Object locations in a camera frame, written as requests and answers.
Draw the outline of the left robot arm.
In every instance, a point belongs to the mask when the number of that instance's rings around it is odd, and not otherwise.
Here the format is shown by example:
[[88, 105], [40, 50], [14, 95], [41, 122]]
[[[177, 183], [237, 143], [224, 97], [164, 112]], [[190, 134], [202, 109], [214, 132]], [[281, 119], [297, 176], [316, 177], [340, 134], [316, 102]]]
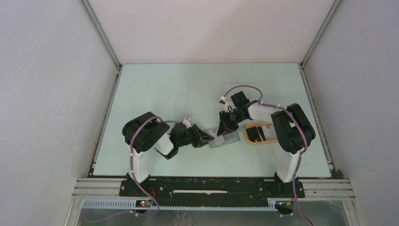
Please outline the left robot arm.
[[129, 122], [123, 129], [126, 144], [130, 148], [130, 189], [137, 196], [147, 194], [149, 184], [149, 150], [154, 148], [161, 156], [169, 160], [177, 155], [181, 147], [191, 145], [201, 148], [215, 138], [202, 131], [196, 124], [190, 123], [190, 117], [176, 122], [171, 128], [167, 121], [152, 112], [147, 112]]

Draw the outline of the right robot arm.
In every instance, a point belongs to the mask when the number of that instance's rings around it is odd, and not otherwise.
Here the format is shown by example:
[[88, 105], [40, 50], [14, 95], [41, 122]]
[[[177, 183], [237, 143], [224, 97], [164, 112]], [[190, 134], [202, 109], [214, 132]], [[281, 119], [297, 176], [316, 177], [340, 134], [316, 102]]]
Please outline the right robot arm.
[[292, 192], [291, 182], [296, 179], [303, 154], [307, 151], [316, 133], [299, 104], [287, 107], [263, 103], [261, 100], [249, 101], [240, 91], [231, 96], [230, 101], [222, 96], [220, 103], [224, 110], [219, 113], [218, 136], [232, 133], [245, 120], [257, 120], [272, 125], [281, 148], [280, 166], [276, 172], [278, 181], [274, 183], [274, 192], [285, 197]]

